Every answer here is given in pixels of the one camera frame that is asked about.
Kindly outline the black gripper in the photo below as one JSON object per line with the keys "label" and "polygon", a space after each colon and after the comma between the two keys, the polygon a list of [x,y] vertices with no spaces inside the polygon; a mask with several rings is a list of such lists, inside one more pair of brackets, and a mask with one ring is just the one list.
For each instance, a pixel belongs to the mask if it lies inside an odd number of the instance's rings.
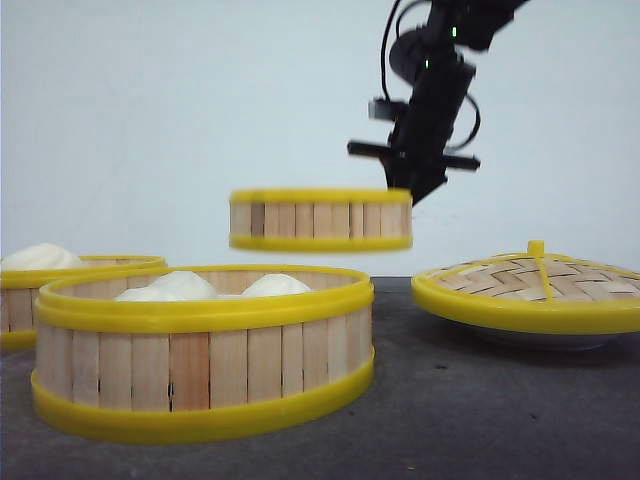
{"label": "black gripper", "polygon": [[381,110],[395,114],[387,143],[351,140],[347,152],[379,159],[389,189],[411,186],[413,206],[445,183],[448,168],[477,170],[478,159],[445,151],[474,75],[475,68],[454,52],[425,59],[408,103],[387,102]]}

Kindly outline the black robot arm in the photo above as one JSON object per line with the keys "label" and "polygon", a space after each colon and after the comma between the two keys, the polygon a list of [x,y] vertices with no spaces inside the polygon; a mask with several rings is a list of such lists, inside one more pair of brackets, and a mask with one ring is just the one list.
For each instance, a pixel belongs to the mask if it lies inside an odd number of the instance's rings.
{"label": "black robot arm", "polygon": [[389,94],[368,105],[372,119],[394,127],[386,144],[351,140],[351,155],[376,158],[385,171],[388,188],[405,189],[418,203],[447,181],[449,168],[475,171],[475,157],[457,155],[448,143],[464,101],[474,65],[464,61],[458,46],[476,52],[489,49],[494,35],[514,18],[520,1],[433,1],[424,25],[384,39],[380,70],[392,70],[412,88],[407,101]]}

